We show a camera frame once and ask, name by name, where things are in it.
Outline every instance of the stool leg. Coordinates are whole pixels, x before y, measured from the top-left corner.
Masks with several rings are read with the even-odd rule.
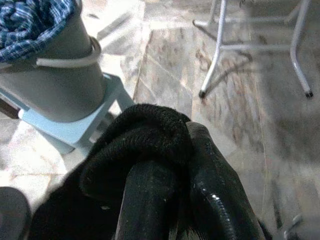
[[[221,7],[220,7],[220,18],[219,18],[219,24],[218,24],[218,34],[217,34],[217,38],[216,38],[215,52],[213,55],[213,60],[212,60],[211,66],[209,68],[207,75],[205,76],[204,82],[203,82],[201,90],[199,92],[200,98],[205,97],[206,91],[208,89],[209,81],[211,80],[211,78],[214,74],[214,71],[217,66],[219,56],[220,56],[220,48],[222,45],[222,37],[223,37],[223,32],[224,32],[226,9],[227,9],[227,1],[222,0]]]
[[[49,142],[51,143],[55,149],[57,149],[57,151],[60,154],[68,154],[70,152],[72,152],[75,148],[68,145],[67,143],[60,141],[56,138],[54,138],[53,136],[50,136],[48,134],[46,134],[45,132],[37,129],[37,131]]]
[[[295,73],[297,74],[299,81],[301,83],[301,86],[303,88],[304,94],[307,98],[311,98],[313,96],[313,93],[309,87],[309,84],[306,80],[306,77],[304,73],[301,70],[300,64],[297,59],[297,46],[300,41],[300,35],[301,31],[304,26],[305,18],[307,15],[307,11],[309,8],[311,0],[302,0],[299,14],[298,14],[298,19],[296,20],[296,24],[294,27],[293,31],[293,36],[292,36],[292,42],[290,46],[290,57],[292,61],[293,68],[295,70]]]
[[[216,6],[217,6],[217,0],[212,0],[209,20],[208,21],[193,20],[193,24],[196,27],[200,27],[200,28],[210,27],[212,23],[215,23]]]
[[[125,89],[123,89],[116,100],[122,112],[135,104]]]

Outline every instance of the blue checkered cloth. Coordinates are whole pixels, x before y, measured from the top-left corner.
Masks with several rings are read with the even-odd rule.
[[[73,0],[0,0],[0,63],[43,51],[75,8]]]

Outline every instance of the marble floor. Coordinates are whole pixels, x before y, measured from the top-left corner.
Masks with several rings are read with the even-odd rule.
[[[230,1],[245,18],[288,13],[296,0]],[[103,71],[121,77],[136,103],[170,106],[204,124],[237,171],[256,215],[271,233],[298,214],[320,215],[320,25],[312,3],[298,57],[313,90],[306,99],[288,52],[222,52],[206,98],[198,92],[213,57],[217,26],[193,19],[210,0],[84,0],[82,19],[102,47]],[[227,24],[226,42],[289,43],[293,25]],[[115,104],[111,109],[118,114]],[[0,115],[0,186],[21,189],[32,209],[83,160],[61,156],[31,126]]]

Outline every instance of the metal frame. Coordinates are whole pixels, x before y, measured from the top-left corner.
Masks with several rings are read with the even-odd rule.
[[[221,0],[220,6],[220,16],[218,21],[215,18],[215,10],[217,6],[217,0],[212,1],[212,6],[210,9],[210,17],[208,21],[199,21],[194,20],[193,24],[200,29],[206,29],[210,27],[212,24],[218,24],[217,38],[216,38],[216,46],[215,52],[212,59],[212,64],[209,68],[209,71],[204,79],[201,90],[199,92],[199,97],[204,98],[206,92],[208,90],[209,82],[214,75],[217,62],[220,57],[221,50],[256,50],[256,51],[289,51],[290,58],[292,61],[293,68],[298,76],[298,79],[301,83],[304,94],[307,98],[311,98],[313,93],[309,87],[309,84],[306,80],[304,73],[301,70],[297,59],[297,46],[300,42],[301,32],[304,26],[304,22],[306,19],[306,15],[308,12],[308,8],[311,0],[301,0],[301,2],[292,10],[292,12],[288,16],[270,16],[270,17],[250,17],[247,19],[238,19],[226,17],[227,11],[227,0]],[[275,22],[283,22],[284,24],[291,22],[294,18],[297,17],[292,41],[290,45],[285,44],[269,44],[269,45],[260,45],[260,44],[232,44],[232,45],[224,45],[223,44],[223,32],[224,32],[224,24],[225,23],[275,23]]]

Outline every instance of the bucket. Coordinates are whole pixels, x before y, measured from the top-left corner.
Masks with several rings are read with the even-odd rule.
[[[55,122],[73,122],[101,104],[106,86],[98,41],[81,20],[82,4],[46,49],[27,60],[0,63],[0,88]]]

